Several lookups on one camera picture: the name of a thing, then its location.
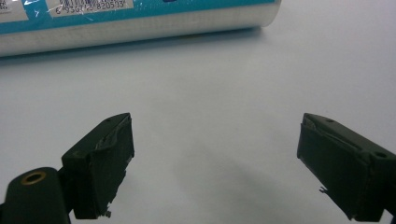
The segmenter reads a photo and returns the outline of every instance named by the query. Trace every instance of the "roll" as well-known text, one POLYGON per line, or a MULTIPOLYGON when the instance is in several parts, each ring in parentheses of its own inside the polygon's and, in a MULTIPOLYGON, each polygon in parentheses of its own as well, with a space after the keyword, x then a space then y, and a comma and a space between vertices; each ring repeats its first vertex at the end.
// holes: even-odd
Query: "roll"
POLYGON ((0 56, 267 26, 281 0, 0 0, 0 56))

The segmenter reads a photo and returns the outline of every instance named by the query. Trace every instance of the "black plastic part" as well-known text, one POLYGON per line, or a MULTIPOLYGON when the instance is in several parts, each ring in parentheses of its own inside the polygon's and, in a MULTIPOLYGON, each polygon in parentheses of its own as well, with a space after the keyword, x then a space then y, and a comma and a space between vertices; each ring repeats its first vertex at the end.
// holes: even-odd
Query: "black plastic part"
POLYGON ((69 207, 76 218, 108 216, 107 205, 116 197, 133 156, 129 114, 104 120, 62 156, 62 179, 72 180, 69 188, 75 190, 69 207))
POLYGON ((304 114, 297 157, 349 219, 379 221, 395 203, 396 156, 332 119, 304 114))
POLYGON ((39 168, 8 185, 2 224, 68 224, 64 196, 53 168, 39 168))

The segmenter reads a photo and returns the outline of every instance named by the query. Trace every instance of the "plastic-wrapped package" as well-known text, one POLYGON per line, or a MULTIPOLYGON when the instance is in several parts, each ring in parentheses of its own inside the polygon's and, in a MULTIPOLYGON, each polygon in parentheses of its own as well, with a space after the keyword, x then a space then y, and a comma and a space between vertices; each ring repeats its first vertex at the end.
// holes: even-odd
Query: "plastic-wrapped package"
POLYGON ((0 56, 267 26, 281 0, 0 0, 0 56))

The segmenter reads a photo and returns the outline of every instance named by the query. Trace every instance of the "blue label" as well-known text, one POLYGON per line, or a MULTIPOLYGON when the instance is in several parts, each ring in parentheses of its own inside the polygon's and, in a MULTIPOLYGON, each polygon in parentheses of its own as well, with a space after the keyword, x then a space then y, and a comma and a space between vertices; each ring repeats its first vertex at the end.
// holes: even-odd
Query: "blue label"
POLYGON ((55 1, 55 4, 59 7, 53 7, 49 10, 46 0, 22 0, 28 20, 0 22, 0 35, 67 26, 87 25, 104 21, 120 21, 197 10, 251 6, 275 2, 275 0, 130 0, 132 5, 130 4, 131 6, 129 8, 124 8, 123 4, 127 4, 128 0, 48 1, 55 1), (80 14, 73 11, 75 13, 73 14, 72 10, 81 10, 81 8, 78 9, 78 7, 70 6, 76 6, 78 3, 83 3, 85 4, 84 6, 91 6, 92 8, 84 7, 83 10, 88 11, 91 9, 92 12, 80 14), (100 11, 103 7, 107 7, 108 10, 100 11), (56 16, 54 14, 62 14, 61 12, 63 14, 71 14, 62 16, 56 16))

